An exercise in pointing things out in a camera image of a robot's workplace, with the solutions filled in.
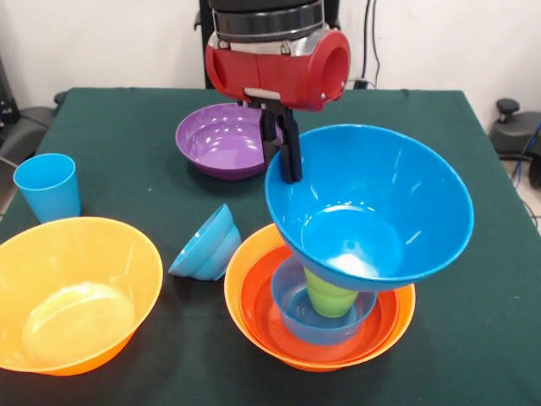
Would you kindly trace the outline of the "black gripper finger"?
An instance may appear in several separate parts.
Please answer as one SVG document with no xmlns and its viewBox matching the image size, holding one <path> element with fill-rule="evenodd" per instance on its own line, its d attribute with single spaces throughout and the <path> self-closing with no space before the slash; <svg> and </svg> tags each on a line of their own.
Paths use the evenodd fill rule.
<svg viewBox="0 0 541 406">
<path fill-rule="evenodd" d="M 290 108 L 284 108 L 278 116 L 278 125 L 283 136 L 280 146 L 282 177 L 288 184 L 293 184 L 302 179 L 302 160 L 298 124 Z"/>
<path fill-rule="evenodd" d="M 263 109 L 260 117 L 260 135 L 263 147 L 263 157 L 266 166 L 270 164 L 274 156 L 280 150 L 281 142 L 277 136 L 276 125 L 276 115 L 269 110 Z"/>
</svg>

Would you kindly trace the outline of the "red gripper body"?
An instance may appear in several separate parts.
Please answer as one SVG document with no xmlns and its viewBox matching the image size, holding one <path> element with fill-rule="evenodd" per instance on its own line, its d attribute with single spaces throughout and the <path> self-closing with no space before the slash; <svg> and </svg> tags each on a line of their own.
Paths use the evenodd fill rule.
<svg viewBox="0 0 541 406">
<path fill-rule="evenodd" d="M 351 51 L 339 30 L 316 30 L 295 41 L 220 44 L 212 34 L 205 67 L 215 88 L 232 99 L 274 100 L 291 109 L 320 111 L 345 90 Z"/>
</svg>

